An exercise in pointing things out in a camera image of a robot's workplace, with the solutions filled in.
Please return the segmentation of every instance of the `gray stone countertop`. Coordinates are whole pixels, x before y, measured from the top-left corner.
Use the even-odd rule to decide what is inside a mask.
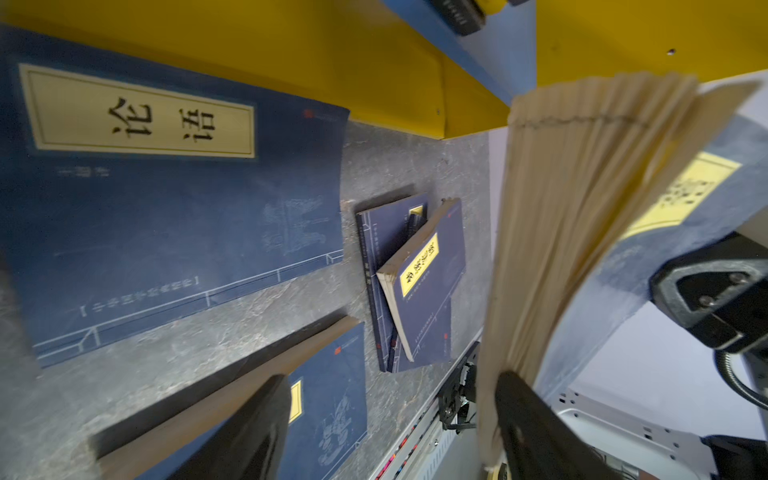
[[[350,122],[341,179],[344,261],[41,370],[0,270],[0,478],[99,478],[91,437],[333,312],[365,323],[368,436],[335,479],[363,480],[449,364],[379,371],[355,211],[372,199],[460,197],[466,274],[452,297],[452,351],[479,331],[491,279],[488,135],[434,141]]]

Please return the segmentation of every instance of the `blue book cover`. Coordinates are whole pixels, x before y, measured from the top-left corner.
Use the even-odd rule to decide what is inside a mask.
[[[451,361],[451,301],[445,302],[429,327],[424,341],[413,353],[413,362],[408,360],[399,341],[397,330],[392,333],[392,348],[389,354],[389,368],[392,373]]]
[[[415,361],[466,267],[462,202],[443,202],[376,272],[406,357]]]
[[[293,405],[279,480],[327,480],[368,433],[362,323],[289,376]],[[212,428],[137,480],[165,480],[224,424]]]
[[[349,111],[0,25],[0,245],[43,366],[343,258]]]
[[[426,194],[413,195],[356,215],[362,268],[366,275],[373,336],[376,339],[376,355],[382,372],[389,371],[390,343],[395,341],[392,336],[396,336],[396,331],[376,271],[408,240],[411,213],[426,216]]]

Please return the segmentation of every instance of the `yellow title label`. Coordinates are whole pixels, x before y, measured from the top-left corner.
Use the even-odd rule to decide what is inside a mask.
[[[701,202],[741,164],[706,152],[699,153],[667,191],[622,238],[663,227],[680,225]]]
[[[290,417],[288,418],[289,424],[301,416],[301,412],[303,412],[301,401],[301,380],[299,380],[290,387]]]
[[[403,297],[408,295],[411,288],[416,285],[416,282],[419,281],[419,278],[422,277],[438,253],[440,253],[440,246],[437,243],[437,233],[435,233],[424,248],[422,248],[422,251],[419,252],[419,255],[416,255],[416,258],[408,265],[408,268],[400,274],[400,286],[402,287]]]
[[[37,65],[18,70],[39,150],[256,156],[250,105]]]
[[[408,215],[421,215],[424,217],[424,205],[419,205],[418,207],[413,207],[411,210],[408,210]]]

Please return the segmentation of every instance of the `black cable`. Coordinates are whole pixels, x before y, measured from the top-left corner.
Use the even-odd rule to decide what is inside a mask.
[[[734,392],[741,395],[745,400],[759,406],[761,409],[768,410],[768,397],[760,395],[739,380],[730,365],[730,354],[728,352],[715,350],[714,358],[717,372],[723,377],[723,381],[727,383]]]

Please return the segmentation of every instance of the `yellow panel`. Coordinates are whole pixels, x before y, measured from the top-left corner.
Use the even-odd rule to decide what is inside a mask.
[[[442,54],[378,0],[9,0],[3,20],[444,137]]]
[[[637,70],[709,81],[768,68],[764,0],[540,0],[536,8],[539,85]]]
[[[509,106],[446,56],[443,78],[445,138],[506,126]]]
[[[476,2],[486,15],[499,13],[507,5],[507,0],[476,0]]]

